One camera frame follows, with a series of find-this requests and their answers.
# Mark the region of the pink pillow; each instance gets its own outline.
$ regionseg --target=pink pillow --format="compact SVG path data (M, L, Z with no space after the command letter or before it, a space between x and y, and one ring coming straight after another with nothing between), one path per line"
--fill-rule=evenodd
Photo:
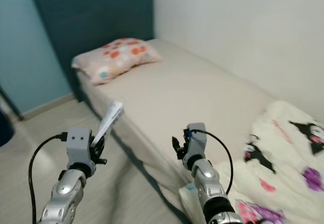
M148 43L136 38L121 38L76 56L72 68L82 70L93 84L103 84L134 66L160 60L160 55Z

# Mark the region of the wire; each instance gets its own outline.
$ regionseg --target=wire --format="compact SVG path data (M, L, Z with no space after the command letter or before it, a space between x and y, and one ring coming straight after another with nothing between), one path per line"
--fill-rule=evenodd
M30 191L30 197L31 197L31 207L32 207L32 224L36 224L36 201L35 201L35 192L34 192L34 186L32 184L32 165L34 163L34 159L37 155L37 153L40 151L40 149L48 142L54 139L62 139L63 134L56 135L53 137L48 138L46 141L41 143L39 147L34 151L33 156L31 157L31 160L29 162L29 168L28 168L28 183L29 183L29 191Z
M233 161L232 161L231 154L229 153L229 150L227 149L225 144L217 136L209 133L208 131L205 131L205 130L202 130L202 129L192 129L190 132L194 132L194 133L195 132L200 132L200 133L204 133L204 134L207 134L207 135L211 136L212 138L216 139L223 146L225 151L227 152L227 155L228 155L228 158L229 158L229 164L230 164L230 167L231 167L231 177L230 177L230 180L229 180L229 185L228 185L227 190L226 190L226 194L228 195L229 191L231 190L232 183L233 183L233 177L234 177Z

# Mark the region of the floor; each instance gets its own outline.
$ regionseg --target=floor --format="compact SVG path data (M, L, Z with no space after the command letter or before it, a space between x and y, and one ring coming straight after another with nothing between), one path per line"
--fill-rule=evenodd
M98 125L91 111L74 100L16 122L14 137L0 147L0 223L31 223L27 172L36 147L69 127L91 128L96 133ZM96 174L87 180L73 223L180 223L113 139L106 141L102 157L108 159L108 164L99 165ZM65 145L59 140L38 153L33 167L37 219L66 163Z

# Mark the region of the dark blue headboard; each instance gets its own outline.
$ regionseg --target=dark blue headboard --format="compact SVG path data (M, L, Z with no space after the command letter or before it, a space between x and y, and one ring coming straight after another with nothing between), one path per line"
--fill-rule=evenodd
M35 0L52 46L75 96L71 60L121 37L154 38L153 0Z

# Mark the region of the blue wall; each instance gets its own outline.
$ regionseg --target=blue wall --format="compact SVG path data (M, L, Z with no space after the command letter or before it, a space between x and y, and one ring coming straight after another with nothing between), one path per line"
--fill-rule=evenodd
M32 0L0 0L0 85L22 112L70 92Z

